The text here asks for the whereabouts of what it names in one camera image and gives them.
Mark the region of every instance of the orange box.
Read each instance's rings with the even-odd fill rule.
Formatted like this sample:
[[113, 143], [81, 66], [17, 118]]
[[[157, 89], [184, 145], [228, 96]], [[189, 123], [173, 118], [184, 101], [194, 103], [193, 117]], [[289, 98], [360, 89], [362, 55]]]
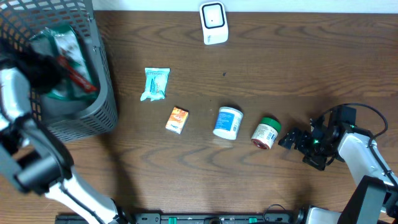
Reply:
[[188, 111], [180, 108], [174, 108], [169, 120], [166, 124], [166, 129], [175, 133], [181, 134], [182, 128], [188, 119]]

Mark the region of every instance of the green lid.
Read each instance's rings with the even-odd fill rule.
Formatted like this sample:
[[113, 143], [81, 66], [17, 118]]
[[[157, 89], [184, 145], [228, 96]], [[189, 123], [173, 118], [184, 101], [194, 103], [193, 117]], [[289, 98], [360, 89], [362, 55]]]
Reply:
[[262, 118], [260, 124], [268, 124], [269, 126], [275, 128], [278, 133], [282, 128], [282, 125], [280, 125], [278, 121], [271, 118]]

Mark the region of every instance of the wood grain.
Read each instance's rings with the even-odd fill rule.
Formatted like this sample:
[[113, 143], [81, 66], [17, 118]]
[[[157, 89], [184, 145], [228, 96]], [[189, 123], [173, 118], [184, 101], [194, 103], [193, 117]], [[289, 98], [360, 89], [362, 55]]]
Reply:
[[[228, 13], [229, 40], [206, 46], [196, 12], [96, 12], [119, 123], [109, 134], [68, 143], [81, 175], [131, 211], [262, 212], [272, 203], [342, 211], [355, 184], [346, 164], [319, 172], [302, 155], [250, 142], [259, 120], [290, 128], [346, 102], [372, 105], [389, 130], [377, 141], [398, 170], [398, 16]], [[145, 67], [170, 67], [167, 97], [139, 98]], [[244, 113], [237, 140], [212, 134], [220, 106]], [[165, 130], [174, 106], [189, 110], [181, 135]], [[382, 121], [358, 110], [358, 125]], [[53, 223], [63, 205], [21, 195], [0, 179], [0, 223]], [[381, 219], [391, 221], [386, 216]]]

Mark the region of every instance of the white wall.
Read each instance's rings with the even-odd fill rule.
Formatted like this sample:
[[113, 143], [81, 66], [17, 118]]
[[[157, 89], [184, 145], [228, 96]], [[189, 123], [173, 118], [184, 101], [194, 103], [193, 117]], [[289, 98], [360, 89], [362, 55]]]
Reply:
[[[198, 11], [203, 0], [93, 0], [95, 10]], [[398, 0], [221, 0], [229, 12], [398, 13]]]

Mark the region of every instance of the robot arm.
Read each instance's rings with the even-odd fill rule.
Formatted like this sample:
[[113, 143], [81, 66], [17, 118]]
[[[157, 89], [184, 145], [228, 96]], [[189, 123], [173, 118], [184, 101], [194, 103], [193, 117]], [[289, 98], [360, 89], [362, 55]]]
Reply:
[[[356, 110], [348, 106], [374, 110], [386, 127], [377, 135], [357, 127]], [[324, 115], [328, 112], [330, 117], [325, 126]], [[376, 223], [380, 211], [397, 218], [398, 179], [380, 155], [375, 140], [387, 131], [385, 117], [368, 105], [350, 103], [328, 110], [310, 124], [310, 133], [294, 128], [279, 141], [279, 145], [290, 149], [294, 143], [294, 149], [304, 154], [303, 162], [318, 170], [325, 170], [335, 159], [346, 162], [357, 189], [342, 213], [311, 208], [305, 223]]]
[[[51, 58], [30, 54], [21, 55], [0, 42], [0, 172], [21, 192], [34, 191], [57, 200], [88, 223], [131, 223], [129, 215], [77, 174], [66, 147], [33, 117], [31, 86], [51, 89], [59, 81], [53, 78], [53, 83], [40, 84], [36, 73], [45, 80], [46, 74], [64, 71]], [[15, 160], [12, 156], [28, 143], [34, 150]]]

